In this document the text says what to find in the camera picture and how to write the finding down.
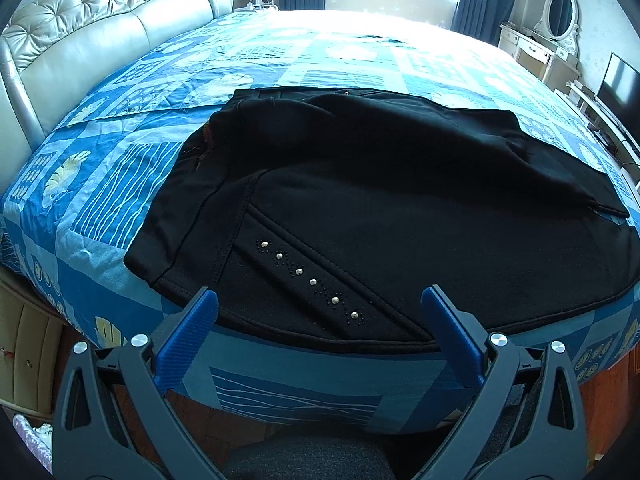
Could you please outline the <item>cream tufted leather headboard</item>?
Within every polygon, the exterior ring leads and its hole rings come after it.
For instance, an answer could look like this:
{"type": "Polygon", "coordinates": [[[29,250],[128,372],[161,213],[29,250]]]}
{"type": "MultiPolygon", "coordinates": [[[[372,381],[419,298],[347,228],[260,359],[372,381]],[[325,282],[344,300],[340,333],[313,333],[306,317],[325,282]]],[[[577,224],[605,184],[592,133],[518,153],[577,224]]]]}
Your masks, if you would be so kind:
{"type": "Polygon", "coordinates": [[[111,73],[233,0],[29,0],[1,32],[1,185],[111,73]]]}

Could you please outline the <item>black studded pants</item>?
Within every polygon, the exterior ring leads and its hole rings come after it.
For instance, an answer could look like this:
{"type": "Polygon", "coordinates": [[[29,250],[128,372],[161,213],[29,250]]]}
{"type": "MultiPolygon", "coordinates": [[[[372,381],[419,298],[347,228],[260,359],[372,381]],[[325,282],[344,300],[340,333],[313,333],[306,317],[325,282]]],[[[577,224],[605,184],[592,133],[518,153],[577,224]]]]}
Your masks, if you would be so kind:
{"type": "Polygon", "coordinates": [[[424,351],[440,287],[519,332],[626,294],[639,235],[610,178],[506,110],[373,89],[246,89],[184,142],[125,256],[222,326],[326,352],[424,351]]]}

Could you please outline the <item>cream bedside cabinet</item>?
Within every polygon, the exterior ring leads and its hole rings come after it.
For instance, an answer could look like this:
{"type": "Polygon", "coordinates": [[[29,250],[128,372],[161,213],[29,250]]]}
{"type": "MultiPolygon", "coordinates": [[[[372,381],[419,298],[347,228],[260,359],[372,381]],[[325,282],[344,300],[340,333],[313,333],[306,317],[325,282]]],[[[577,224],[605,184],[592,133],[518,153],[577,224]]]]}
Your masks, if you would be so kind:
{"type": "Polygon", "coordinates": [[[24,278],[1,269],[1,405],[50,420],[65,352],[81,338],[24,278]]]}

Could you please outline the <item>white tv cabinet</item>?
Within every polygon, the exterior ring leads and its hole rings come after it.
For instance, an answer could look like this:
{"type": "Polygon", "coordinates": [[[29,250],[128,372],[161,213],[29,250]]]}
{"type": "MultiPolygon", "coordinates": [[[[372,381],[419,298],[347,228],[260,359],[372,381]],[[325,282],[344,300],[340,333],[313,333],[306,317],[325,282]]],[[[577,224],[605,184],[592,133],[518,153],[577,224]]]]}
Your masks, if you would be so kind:
{"type": "Polygon", "coordinates": [[[639,143],[617,117],[579,81],[566,85],[567,93],[554,93],[580,118],[591,135],[620,167],[622,175],[639,192],[639,143]]]}

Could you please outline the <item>oval white framed mirror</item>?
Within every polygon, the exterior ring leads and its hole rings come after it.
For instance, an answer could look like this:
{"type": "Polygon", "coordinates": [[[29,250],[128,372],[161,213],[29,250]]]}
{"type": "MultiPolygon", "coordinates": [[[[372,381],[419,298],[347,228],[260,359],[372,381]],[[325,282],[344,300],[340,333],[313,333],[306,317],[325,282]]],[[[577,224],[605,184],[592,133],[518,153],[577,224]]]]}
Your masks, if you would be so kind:
{"type": "Polygon", "coordinates": [[[534,32],[562,52],[578,57],[579,8],[577,0],[544,0],[534,32]]]}

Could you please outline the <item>black television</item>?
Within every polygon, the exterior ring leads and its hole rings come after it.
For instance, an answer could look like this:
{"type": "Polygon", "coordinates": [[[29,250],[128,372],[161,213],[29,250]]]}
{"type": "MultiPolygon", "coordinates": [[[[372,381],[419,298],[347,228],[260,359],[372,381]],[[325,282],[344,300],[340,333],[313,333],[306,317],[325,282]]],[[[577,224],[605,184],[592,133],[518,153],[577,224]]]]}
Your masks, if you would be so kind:
{"type": "Polygon", "coordinates": [[[611,53],[597,97],[626,128],[630,136],[639,141],[640,75],[638,70],[617,54],[611,53]]]}

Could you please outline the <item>white dressing table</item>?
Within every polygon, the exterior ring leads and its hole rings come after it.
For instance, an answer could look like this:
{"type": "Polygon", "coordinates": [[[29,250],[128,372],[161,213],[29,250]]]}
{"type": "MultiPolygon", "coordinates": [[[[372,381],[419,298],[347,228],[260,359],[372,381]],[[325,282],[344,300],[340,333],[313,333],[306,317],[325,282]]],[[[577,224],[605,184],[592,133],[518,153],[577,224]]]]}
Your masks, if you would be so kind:
{"type": "Polygon", "coordinates": [[[580,77],[578,58],[573,53],[528,29],[521,32],[511,23],[502,23],[498,48],[552,91],[569,94],[570,84],[580,77]]]}

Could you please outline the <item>blue patterned bedspread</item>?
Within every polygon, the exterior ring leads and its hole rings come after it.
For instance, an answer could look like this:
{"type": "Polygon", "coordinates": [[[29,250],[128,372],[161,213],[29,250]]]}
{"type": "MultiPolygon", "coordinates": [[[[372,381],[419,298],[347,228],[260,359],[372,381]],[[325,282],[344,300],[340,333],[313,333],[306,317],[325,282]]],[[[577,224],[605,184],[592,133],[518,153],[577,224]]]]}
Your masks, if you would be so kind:
{"type": "MultiPolygon", "coordinates": [[[[180,311],[125,264],[180,150],[235,92],[373,89],[462,110],[506,110],[521,129],[611,180],[639,235],[639,201],[563,101],[490,44],[429,24],[341,11],[233,13],[111,73],[68,112],[1,196],[4,263],[102,348],[180,311]]],[[[175,390],[263,422],[334,420],[378,434],[436,427],[469,401],[435,341],[406,353],[294,347],[217,321],[175,390]]],[[[589,311],[507,332],[564,342],[579,380],[639,338],[639,280],[589,311]]]]}

